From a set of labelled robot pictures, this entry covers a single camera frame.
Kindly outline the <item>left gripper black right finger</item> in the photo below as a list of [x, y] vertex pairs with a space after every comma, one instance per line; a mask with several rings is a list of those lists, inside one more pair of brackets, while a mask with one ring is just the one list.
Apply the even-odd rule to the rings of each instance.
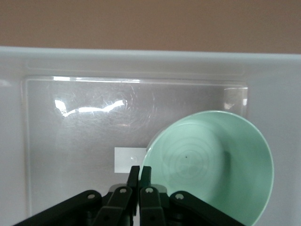
[[144, 166], [139, 191], [142, 226], [242, 226], [243, 224], [186, 191], [172, 195], [151, 184], [151, 167]]

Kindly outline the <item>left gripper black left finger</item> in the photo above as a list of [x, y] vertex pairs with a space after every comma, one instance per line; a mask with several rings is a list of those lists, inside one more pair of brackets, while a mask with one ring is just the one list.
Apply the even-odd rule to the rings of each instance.
[[137, 205], [140, 167], [132, 166], [127, 183], [102, 196], [87, 190], [35, 214], [17, 226], [131, 226]]

